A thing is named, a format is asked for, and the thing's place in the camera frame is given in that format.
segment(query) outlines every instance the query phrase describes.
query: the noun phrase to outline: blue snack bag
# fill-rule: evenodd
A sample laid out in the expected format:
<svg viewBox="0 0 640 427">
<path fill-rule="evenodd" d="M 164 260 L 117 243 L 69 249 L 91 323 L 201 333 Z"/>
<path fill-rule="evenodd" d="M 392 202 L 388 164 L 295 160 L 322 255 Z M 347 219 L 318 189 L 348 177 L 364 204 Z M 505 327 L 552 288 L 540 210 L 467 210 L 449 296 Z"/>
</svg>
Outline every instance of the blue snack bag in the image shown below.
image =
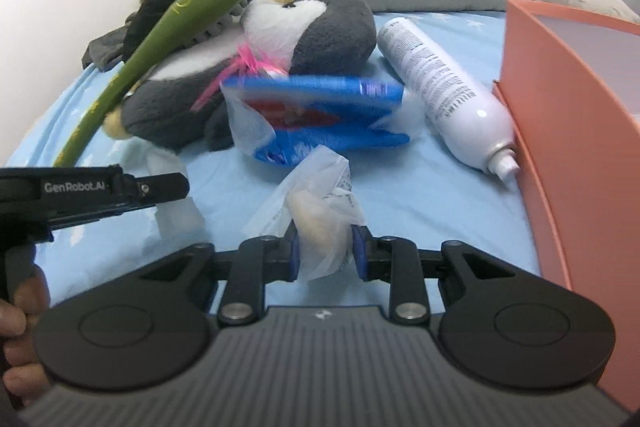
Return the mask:
<svg viewBox="0 0 640 427">
<path fill-rule="evenodd" d="M 401 84 L 250 76 L 227 79 L 222 91 L 236 146 L 277 165 L 297 165 L 319 145 L 336 152 L 403 145 L 424 125 L 424 108 Z"/>
</svg>

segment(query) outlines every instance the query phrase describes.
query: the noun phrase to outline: plastic wrapper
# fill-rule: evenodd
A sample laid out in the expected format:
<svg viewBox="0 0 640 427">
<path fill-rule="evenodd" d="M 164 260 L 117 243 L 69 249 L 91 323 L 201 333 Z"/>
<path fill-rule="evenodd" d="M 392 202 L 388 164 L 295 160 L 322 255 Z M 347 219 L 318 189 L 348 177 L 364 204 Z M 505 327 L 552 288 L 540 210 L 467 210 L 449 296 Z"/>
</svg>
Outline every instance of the plastic wrapper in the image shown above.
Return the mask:
<svg viewBox="0 0 640 427">
<path fill-rule="evenodd" d="M 351 259 L 351 225 L 366 225 L 351 192 L 349 161 L 317 147 L 276 188 L 242 232 L 281 236 L 291 219 L 300 238 L 299 280 L 338 271 Z"/>
<path fill-rule="evenodd" d="M 341 76 L 250 76 L 222 84 L 234 143 L 283 166 L 315 147 L 394 147 L 424 129 L 424 105 L 401 84 Z"/>
</svg>

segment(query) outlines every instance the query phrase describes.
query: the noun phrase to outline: metal screw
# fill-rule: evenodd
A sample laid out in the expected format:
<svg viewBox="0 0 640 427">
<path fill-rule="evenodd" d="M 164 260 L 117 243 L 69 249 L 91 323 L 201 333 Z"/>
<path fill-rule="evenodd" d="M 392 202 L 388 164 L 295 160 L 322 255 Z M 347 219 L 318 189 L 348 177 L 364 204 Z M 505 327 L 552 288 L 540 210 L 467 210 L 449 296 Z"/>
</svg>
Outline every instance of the metal screw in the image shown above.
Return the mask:
<svg viewBox="0 0 640 427">
<path fill-rule="evenodd" d="M 250 317 L 254 309 L 244 302 L 231 302 L 222 306 L 220 314 L 230 321 L 241 321 Z"/>
<path fill-rule="evenodd" d="M 402 319 L 421 319 L 427 314 L 427 308 L 417 302 L 404 302 L 396 306 L 396 315 Z"/>
</svg>

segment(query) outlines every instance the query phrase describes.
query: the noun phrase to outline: green massage stick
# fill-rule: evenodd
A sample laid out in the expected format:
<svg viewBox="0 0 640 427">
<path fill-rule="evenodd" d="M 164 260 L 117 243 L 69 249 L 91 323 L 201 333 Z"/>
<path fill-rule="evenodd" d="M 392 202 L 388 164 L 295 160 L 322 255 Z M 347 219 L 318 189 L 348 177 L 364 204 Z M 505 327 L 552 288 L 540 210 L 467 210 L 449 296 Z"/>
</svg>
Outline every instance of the green massage stick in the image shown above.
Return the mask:
<svg viewBox="0 0 640 427">
<path fill-rule="evenodd" d="M 53 163 L 73 167 L 104 118 L 151 67 L 204 32 L 240 0 L 176 0 L 82 117 Z"/>
</svg>

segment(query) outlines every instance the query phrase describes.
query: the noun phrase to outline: bed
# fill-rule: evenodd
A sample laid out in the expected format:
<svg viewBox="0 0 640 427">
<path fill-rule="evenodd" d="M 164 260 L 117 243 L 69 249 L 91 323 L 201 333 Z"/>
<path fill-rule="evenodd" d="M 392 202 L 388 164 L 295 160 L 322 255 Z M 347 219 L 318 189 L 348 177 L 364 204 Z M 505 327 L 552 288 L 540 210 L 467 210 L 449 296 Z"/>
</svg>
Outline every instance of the bed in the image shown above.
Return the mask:
<svg viewBox="0 0 640 427">
<path fill-rule="evenodd" d="M 398 14 L 376 15 L 382 26 Z M 490 87 L 498 77 L 504 39 L 504 13 L 458 12 L 406 14 L 439 42 L 463 68 Z M 89 66 L 40 119 L 9 160 L 11 166 L 49 166 L 82 112 L 118 70 L 100 73 Z M 376 49 L 364 75 L 395 82 Z M 124 163 L 136 139 L 112 141 L 100 131 L 79 165 Z M 428 129 L 401 148 L 346 154 L 353 190 L 374 235 L 399 235 L 420 248 L 438 249 L 442 241 L 460 239 L 532 273 L 539 273 L 536 250 L 517 188 L 460 164 Z M 59 302 L 197 241 L 234 250 L 245 239 L 241 229 L 289 170 L 261 164 L 236 150 L 206 152 L 194 144 L 180 154 L 191 183 L 191 196 L 205 218 L 203 229 L 161 237 L 154 209 L 145 209 L 56 233 L 54 243 L 40 245 L 36 261 Z M 442 309 L 428 283 L 434 311 Z M 354 266 L 309 283 L 271 283 L 267 305 L 313 306 L 376 304 L 386 306 L 388 285 L 358 283 Z"/>
</svg>

